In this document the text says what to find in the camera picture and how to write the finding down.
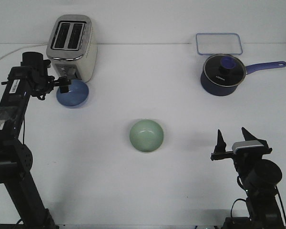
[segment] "green bowl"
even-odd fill
[[[129,139],[137,150],[149,153],[159,148],[163,142],[164,133],[161,126],[153,120],[144,119],[134,124],[129,133]]]

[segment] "blue bowl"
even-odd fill
[[[89,88],[87,84],[81,80],[72,80],[69,85],[69,92],[61,93],[58,88],[56,98],[61,105],[68,108],[78,108],[85,104],[88,99]]]

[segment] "white table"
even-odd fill
[[[0,56],[23,46],[0,44]],[[286,61],[286,44],[244,44],[245,65]],[[24,49],[0,61],[0,82]],[[58,224],[221,225],[233,201],[245,198],[230,159],[211,161],[217,129],[227,150],[243,141],[241,127],[268,141],[264,156],[280,166],[278,184],[286,210],[286,68],[248,75],[225,97],[200,85],[206,57],[192,44],[99,45],[89,100],[79,109],[61,106],[55,92],[31,98],[25,143],[32,175],[45,207]],[[49,74],[57,77],[54,70]],[[0,85],[0,99],[4,86]],[[156,120],[163,145],[150,154],[128,139],[139,119]],[[235,216],[246,216],[243,203]],[[0,223],[19,215],[0,185]]]

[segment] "pan handle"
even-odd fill
[[[271,69],[271,68],[284,68],[286,67],[285,61],[278,61],[278,62],[268,62],[268,63],[257,63],[246,66],[247,75],[254,73],[258,70],[263,69]]]

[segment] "toaster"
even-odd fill
[[[89,81],[97,53],[90,18],[77,14],[59,17],[53,27],[46,53],[59,77]]]

